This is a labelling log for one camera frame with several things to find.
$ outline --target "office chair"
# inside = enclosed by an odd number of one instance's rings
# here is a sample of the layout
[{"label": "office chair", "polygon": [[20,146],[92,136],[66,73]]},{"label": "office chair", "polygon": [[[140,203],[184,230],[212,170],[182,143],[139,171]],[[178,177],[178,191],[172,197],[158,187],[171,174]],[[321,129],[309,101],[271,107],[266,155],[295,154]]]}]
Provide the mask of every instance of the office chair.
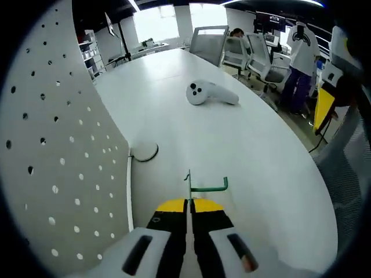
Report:
[{"label": "office chair", "polygon": [[242,38],[228,37],[225,41],[224,51],[223,64],[238,69],[236,78],[239,80],[240,77],[244,76],[241,75],[241,71],[246,70],[251,62],[250,46]]},{"label": "office chair", "polygon": [[331,142],[314,157],[334,206],[338,253],[350,241],[371,187],[370,158],[365,123],[358,109],[350,107]]},{"label": "office chair", "polygon": [[228,30],[227,25],[195,28],[190,53],[219,67]]},{"label": "office chair", "polygon": [[251,61],[247,68],[265,83],[263,91],[257,93],[263,100],[266,101],[266,103],[277,111],[277,106],[267,96],[268,85],[274,84],[277,86],[280,83],[285,83],[291,73],[291,70],[290,68],[274,65],[270,62],[268,47],[262,34],[247,33],[246,39],[249,42],[252,52]]}]

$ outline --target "ceiling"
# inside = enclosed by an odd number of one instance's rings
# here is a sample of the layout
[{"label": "ceiling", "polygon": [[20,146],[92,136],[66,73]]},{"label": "ceiling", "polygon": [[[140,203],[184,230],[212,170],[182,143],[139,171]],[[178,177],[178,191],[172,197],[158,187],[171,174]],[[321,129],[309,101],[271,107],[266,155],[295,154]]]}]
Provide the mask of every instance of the ceiling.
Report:
[{"label": "ceiling", "polygon": [[[193,2],[220,4],[225,0],[136,0],[141,10],[168,4],[183,6]],[[331,31],[333,27],[333,18],[326,8],[298,0],[243,0],[228,4],[226,7],[250,12],[259,10],[287,18],[295,18],[296,15],[300,15],[309,23],[328,31]],[[132,16],[135,12],[128,0],[73,0],[72,9],[77,31],[85,29],[98,31],[105,28],[107,23],[104,12],[108,14],[113,23]]]}]

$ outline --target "yellow part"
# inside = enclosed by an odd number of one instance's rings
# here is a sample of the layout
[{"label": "yellow part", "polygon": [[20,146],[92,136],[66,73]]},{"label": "yellow part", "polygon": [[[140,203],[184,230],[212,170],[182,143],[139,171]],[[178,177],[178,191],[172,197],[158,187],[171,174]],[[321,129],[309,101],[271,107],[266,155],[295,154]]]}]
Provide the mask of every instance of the yellow part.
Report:
[{"label": "yellow part", "polygon": [[207,199],[193,199],[196,213],[205,213],[208,211],[223,210],[223,207],[214,201]]},{"label": "yellow part", "polygon": [[184,199],[169,200],[162,203],[156,211],[164,211],[169,213],[182,213],[184,210]]},{"label": "yellow part", "polygon": [[322,122],[325,120],[326,115],[334,103],[335,98],[323,88],[320,88],[315,106],[314,125],[313,130],[318,130]]}]

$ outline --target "pegboard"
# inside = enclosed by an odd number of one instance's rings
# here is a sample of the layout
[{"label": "pegboard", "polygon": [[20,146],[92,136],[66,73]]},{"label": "pegboard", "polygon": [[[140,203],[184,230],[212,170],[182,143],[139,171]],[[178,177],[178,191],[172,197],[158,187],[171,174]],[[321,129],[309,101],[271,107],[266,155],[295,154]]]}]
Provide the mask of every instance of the pegboard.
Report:
[{"label": "pegboard", "polygon": [[30,30],[0,106],[0,175],[25,242],[56,276],[96,266],[129,231],[129,146],[81,57],[71,0]]}]

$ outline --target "white vr controller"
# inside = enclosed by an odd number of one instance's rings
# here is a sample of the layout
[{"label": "white vr controller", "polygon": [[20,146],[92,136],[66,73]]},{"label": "white vr controller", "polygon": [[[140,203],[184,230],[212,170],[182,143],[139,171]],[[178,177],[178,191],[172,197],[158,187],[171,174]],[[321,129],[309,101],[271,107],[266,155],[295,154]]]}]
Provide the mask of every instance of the white vr controller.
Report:
[{"label": "white vr controller", "polygon": [[188,85],[187,91],[187,100],[190,104],[199,105],[204,103],[209,97],[217,98],[220,101],[229,104],[238,104],[238,96],[212,82],[208,82],[206,80],[195,80],[191,84]]}]

